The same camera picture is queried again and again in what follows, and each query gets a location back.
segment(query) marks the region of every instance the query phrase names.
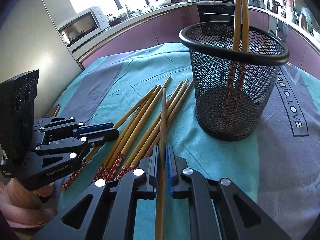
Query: black mesh basket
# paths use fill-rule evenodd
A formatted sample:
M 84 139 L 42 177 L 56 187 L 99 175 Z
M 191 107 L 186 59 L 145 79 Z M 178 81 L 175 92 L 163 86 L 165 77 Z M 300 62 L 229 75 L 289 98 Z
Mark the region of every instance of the black mesh basket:
M 233 22 L 206 22 L 179 34 L 190 51 L 196 118 L 204 131 L 222 140 L 239 140 L 254 130 L 289 58 L 279 39 L 251 26 L 249 52 L 234 51 L 233 32 Z

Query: microwave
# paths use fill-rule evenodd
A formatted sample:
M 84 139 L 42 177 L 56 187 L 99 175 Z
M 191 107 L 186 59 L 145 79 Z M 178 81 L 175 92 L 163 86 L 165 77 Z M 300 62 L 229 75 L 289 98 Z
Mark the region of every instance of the microwave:
M 84 42 L 109 27 L 108 17 L 99 6 L 90 7 L 57 26 L 58 32 L 73 52 Z

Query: basket base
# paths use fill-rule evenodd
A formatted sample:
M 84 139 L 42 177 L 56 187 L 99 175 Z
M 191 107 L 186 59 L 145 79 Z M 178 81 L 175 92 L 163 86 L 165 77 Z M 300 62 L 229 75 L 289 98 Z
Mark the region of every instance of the basket base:
M 244 92 L 241 93 L 243 100 L 240 101 L 239 107 L 236 110 L 234 107 L 225 107 L 224 117 L 221 117 L 221 112 L 225 89 L 218 87 L 204 93 L 200 99 L 203 105 L 201 106 L 199 102 L 196 105 L 196 119 L 202 130 L 223 141 L 237 141 L 248 137 L 254 131 L 260 116 L 254 101 Z M 213 102 L 213 104 L 210 105 L 210 111 L 205 111 L 208 107 L 208 101 Z M 209 128 L 201 121 L 197 112 L 198 109 L 202 109 L 202 118 L 208 120 L 208 124 L 213 128 Z M 235 116 L 248 116 L 248 109 L 250 109 L 251 120 L 235 118 Z

